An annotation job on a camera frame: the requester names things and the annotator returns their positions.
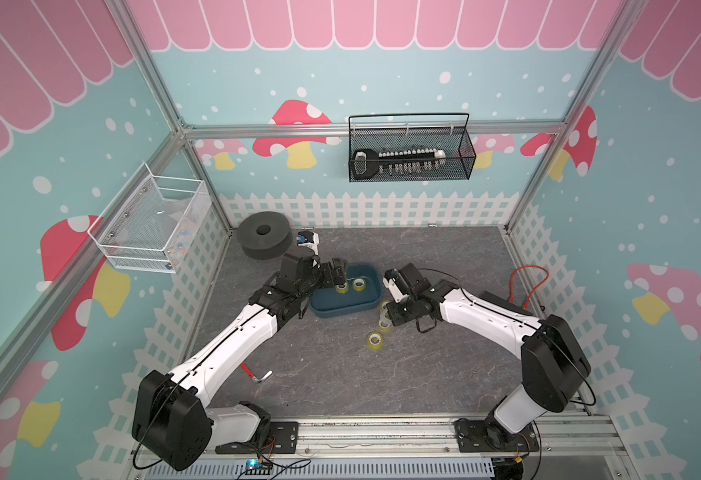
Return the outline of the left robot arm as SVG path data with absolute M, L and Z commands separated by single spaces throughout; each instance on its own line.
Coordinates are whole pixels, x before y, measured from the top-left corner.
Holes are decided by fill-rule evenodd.
M 264 409 L 244 401 L 218 412 L 208 406 L 258 346 L 304 315 L 302 304 L 314 292 L 344 284 L 346 260 L 324 262 L 310 248 L 288 250 L 280 271 L 216 338 L 170 372 L 152 370 L 142 378 L 132 438 L 176 471 L 218 446 L 264 446 L 270 434 L 270 414 Z

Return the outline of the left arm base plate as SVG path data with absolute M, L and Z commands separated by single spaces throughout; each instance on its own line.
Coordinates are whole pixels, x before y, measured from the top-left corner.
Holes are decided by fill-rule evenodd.
M 245 442 L 232 442 L 214 448 L 216 454 L 295 454 L 300 423 L 292 421 L 264 422 Z

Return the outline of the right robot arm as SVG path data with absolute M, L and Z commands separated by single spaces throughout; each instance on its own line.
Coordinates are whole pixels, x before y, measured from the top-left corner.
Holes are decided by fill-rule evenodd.
M 572 328 L 559 316 L 541 319 L 490 292 L 470 294 L 448 279 L 432 283 L 412 263 L 387 271 L 384 284 L 393 298 L 386 310 L 394 326 L 428 316 L 464 327 L 520 360 L 520 386 L 485 420 L 496 448 L 541 416 L 563 412 L 592 373 Z

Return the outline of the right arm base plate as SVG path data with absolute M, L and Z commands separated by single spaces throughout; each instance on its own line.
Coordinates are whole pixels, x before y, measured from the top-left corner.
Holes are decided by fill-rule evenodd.
M 532 423 L 519 433 L 510 434 L 502 427 L 485 420 L 460 418 L 453 423 L 461 453 L 486 453 L 528 455 L 540 451 L 540 437 Z

